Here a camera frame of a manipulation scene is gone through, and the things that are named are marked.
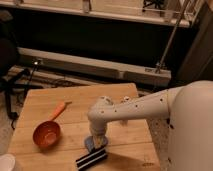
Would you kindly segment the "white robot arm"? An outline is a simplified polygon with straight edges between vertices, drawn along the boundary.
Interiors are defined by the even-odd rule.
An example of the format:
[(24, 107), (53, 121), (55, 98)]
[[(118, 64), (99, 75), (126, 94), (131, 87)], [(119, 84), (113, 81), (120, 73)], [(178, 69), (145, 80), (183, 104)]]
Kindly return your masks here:
[(88, 112), (97, 147), (103, 145), (108, 123), (156, 117), (170, 120), (168, 171), (213, 171), (213, 81), (195, 81), (119, 104), (102, 96)]

